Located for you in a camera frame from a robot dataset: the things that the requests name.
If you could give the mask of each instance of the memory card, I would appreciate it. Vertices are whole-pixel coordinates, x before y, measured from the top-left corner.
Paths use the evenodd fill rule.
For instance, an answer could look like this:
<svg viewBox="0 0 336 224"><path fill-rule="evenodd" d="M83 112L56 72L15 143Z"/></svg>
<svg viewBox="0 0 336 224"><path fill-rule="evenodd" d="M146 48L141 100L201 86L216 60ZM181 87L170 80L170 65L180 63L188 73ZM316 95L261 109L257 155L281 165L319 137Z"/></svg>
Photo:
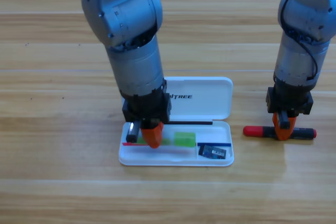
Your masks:
<svg viewBox="0 0 336 224"><path fill-rule="evenodd" d="M211 159L225 159L226 150L204 144L200 146L198 154Z"/></svg>

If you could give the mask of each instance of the case lid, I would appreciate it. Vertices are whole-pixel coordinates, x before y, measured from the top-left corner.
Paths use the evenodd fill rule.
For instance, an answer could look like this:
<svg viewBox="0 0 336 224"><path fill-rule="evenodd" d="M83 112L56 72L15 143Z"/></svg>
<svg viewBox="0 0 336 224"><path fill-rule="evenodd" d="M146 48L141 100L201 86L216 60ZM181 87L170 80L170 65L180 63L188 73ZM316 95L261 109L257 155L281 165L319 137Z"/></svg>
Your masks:
<svg viewBox="0 0 336 224"><path fill-rule="evenodd" d="M170 121L211 121L229 117L233 83L226 77L166 77Z"/></svg>

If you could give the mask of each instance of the wooden table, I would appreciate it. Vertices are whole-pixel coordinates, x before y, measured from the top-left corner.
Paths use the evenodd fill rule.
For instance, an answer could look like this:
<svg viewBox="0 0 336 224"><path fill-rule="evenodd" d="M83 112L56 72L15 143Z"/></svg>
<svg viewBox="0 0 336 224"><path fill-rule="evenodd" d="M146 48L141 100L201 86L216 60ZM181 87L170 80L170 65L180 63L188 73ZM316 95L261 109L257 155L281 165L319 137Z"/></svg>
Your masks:
<svg viewBox="0 0 336 224"><path fill-rule="evenodd" d="M125 167L106 52L80 0L0 0L0 223L336 223L336 45L313 91L313 142L242 136L271 125L280 0L162 0L166 76L234 82L235 162Z"/></svg>

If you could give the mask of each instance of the black cable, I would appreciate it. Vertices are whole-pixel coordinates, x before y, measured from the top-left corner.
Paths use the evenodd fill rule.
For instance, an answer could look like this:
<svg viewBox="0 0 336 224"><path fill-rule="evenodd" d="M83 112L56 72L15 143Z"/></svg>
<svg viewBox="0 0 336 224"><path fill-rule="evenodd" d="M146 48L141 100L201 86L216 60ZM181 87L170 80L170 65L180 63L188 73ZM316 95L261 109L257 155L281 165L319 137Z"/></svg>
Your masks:
<svg viewBox="0 0 336 224"><path fill-rule="evenodd" d="M301 42L302 41L302 34L299 33L297 30L295 30L293 27L290 27L285 22L285 18L283 17L283 14L285 12L285 8L286 8L286 5L287 5L288 1L289 0L285 1L285 3L283 4L283 7L281 9L281 13L280 13L281 26L282 26L285 34L287 36L289 36L290 38L292 38L300 47L302 47L310 55L314 65L315 65L315 72L311 77L308 77L307 80L312 80L316 77L316 75L318 73L318 65L317 65L317 62L316 62L313 54L311 53L311 51Z"/></svg>

